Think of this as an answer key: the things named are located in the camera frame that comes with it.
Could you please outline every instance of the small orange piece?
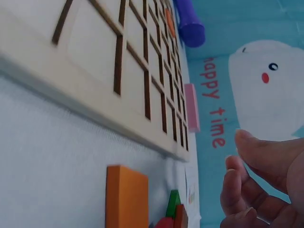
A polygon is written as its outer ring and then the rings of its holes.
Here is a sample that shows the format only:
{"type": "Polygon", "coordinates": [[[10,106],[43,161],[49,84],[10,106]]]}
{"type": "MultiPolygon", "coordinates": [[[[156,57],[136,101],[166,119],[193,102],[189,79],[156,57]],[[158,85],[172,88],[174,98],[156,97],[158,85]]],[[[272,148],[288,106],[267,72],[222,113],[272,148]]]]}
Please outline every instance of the small orange piece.
{"type": "Polygon", "coordinates": [[[183,204],[176,206],[174,228],[188,228],[188,215],[183,204]]]}
{"type": "Polygon", "coordinates": [[[168,23],[168,27],[169,27],[170,33],[173,36],[173,38],[175,38],[174,22],[173,22],[172,15],[171,15],[171,13],[170,13],[170,11],[169,11],[168,8],[166,8],[166,19],[167,19],[167,23],[168,23]]]}
{"type": "Polygon", "coordinates": [[[148,177],[124,166],[109,166],[105,204],[106,228],[148,227],[148,177]]]}

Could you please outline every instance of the cartoon character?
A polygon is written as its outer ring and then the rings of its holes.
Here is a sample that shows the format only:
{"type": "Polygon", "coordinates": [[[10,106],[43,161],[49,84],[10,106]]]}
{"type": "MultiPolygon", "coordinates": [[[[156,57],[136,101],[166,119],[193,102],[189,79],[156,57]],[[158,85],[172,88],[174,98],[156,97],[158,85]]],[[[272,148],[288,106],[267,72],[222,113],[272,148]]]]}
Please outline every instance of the cartoon character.
{"type": "Polygon", "coordinates": [[[229,76],[242,129],[266,140],[304,136],[302,49],[274,40],[251,42],[229,57],[229,76]]]}

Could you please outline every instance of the teal background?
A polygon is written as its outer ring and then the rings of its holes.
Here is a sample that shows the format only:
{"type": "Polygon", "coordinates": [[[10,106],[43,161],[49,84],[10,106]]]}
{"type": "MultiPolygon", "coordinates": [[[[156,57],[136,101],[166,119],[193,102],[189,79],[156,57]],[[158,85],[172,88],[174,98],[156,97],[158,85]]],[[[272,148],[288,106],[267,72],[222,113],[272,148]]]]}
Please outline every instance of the teal background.
{"type": "Polygon", "coordinates": [[[192,0],[206,28],[206,43],[188,48],[195,60],[224,56],[259,39],[273,39],[304,49],[303,0],[192,0]]]}
{"type": "MultiPolygon", "coordinates": [[[[206,43],[196,49],[187,48],[190,82],[195,85],[201,132],[196,134],[199,167],[201,227],[218,228],[224,218],[219,195],[225,174],[225,157],[236,154],[234,133],[239,128],[228,75],[229,55],[242,45],[261,39],[281,41],[304,49],[304,1],[300,0],[192,0],[206,28],[206,43]],[[205,86],[204,59],[216,57],[220,99],[202,96],[210,93],[205,86]],[[221,107],[225,122],[224,147],[214,149],[211,136],[211,111],[221,107]]],[[[289,202],[289,198],[250,174],[270,194],[289,202]]]]}

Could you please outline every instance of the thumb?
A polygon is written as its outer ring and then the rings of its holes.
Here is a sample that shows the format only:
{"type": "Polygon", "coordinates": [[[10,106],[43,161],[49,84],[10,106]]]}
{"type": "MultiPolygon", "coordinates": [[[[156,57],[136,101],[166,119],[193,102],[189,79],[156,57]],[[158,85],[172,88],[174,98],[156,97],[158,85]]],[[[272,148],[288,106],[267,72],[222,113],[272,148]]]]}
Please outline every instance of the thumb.
{"type": "Polygon", "coordinates": [[[235,143],[245,163],[274,176],[286,177],[288,168],[304,151],[304,138],[283,142],[259,140],[244,130],[237,130],[235,143]]]}

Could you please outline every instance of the human hand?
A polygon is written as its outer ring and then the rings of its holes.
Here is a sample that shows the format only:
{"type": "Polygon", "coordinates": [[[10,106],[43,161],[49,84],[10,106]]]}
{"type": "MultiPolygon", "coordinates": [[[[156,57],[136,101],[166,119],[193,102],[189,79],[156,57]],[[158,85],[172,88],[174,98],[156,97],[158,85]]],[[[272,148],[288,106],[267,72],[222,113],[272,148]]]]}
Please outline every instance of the human hand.
{"type": "Polygon", "coordinates": [[[220,196],[226,218],[221,228],[304,227],[304,138],[271,142],[237,130],[239,156],[226,158],[227,173],[220,196]],[[269,196],[248,174],[258,176],[287,194],[291,204],[269,196]]]}

